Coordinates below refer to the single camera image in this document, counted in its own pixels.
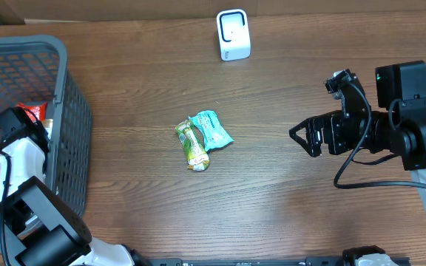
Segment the teal wet wipes packet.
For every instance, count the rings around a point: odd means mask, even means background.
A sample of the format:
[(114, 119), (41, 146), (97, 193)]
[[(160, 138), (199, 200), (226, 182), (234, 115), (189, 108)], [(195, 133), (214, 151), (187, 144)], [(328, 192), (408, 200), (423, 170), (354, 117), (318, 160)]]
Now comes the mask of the teal wet wipes packet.
[(203, 135), (205, 150), (207, 152), (222, 149), (234, 142), (233, 138), (222, 127), (216, 112), (205, 110), (199, 112), (194, 117), (189, 117), (189, 119)]

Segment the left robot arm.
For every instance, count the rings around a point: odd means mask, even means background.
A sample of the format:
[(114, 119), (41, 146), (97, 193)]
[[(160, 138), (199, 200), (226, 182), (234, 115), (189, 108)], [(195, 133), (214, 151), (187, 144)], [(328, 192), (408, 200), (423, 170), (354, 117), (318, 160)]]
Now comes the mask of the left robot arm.
[(5, 265), (136, 265), (124, 245), (92, 237), (41, 181), (47, 131), (19, 106), (0, 113), (0, 254)]

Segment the orange pasta package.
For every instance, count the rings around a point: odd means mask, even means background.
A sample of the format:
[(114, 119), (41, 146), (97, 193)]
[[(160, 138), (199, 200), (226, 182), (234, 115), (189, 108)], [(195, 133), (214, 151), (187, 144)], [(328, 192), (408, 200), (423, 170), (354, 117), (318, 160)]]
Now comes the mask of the orange pasta package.
[(53, 130), (54, 106), (49, 101), (18, 103), (17, 106), (23, 108), (32, 122), (40, 120), (44, 126), (48, 138), (51, 138)]

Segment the green snack packet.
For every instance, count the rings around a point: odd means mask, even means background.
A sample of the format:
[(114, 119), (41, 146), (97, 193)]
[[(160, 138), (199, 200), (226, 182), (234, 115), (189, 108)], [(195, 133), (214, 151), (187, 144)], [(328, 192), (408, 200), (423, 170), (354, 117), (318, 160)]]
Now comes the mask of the green snack packet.
[(210, 164), (209, 156), (195, 134), (193, 124), (185, 120), (175, 127), (177, 136), (182, 144), (189, 169), (193, 171), (205, 171)]

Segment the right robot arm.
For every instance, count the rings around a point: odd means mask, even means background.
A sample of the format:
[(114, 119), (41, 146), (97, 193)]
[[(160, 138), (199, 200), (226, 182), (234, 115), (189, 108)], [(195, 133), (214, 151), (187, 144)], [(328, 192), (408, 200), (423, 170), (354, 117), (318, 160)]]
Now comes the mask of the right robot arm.
[[(328, 145), (330, 154), (348, 154), (334, 177), (336, 188), (417, 188), (426, 211), (426, 63), (411, 61), (377, 67), (375, 79), (379, 110), (372, 110), (357, 75), (344, 69), (324, 83), (328, 94), (340, 100), (341, 108), (305, 119), (290, 129), (289, 136), (311, 157), (321, 155), (322, 144)], [(388, 150), (388, 156), (372, 163), (378, 165), (399, 157), (411, 179), (339, 183), (361, 150), (371, 154)]]

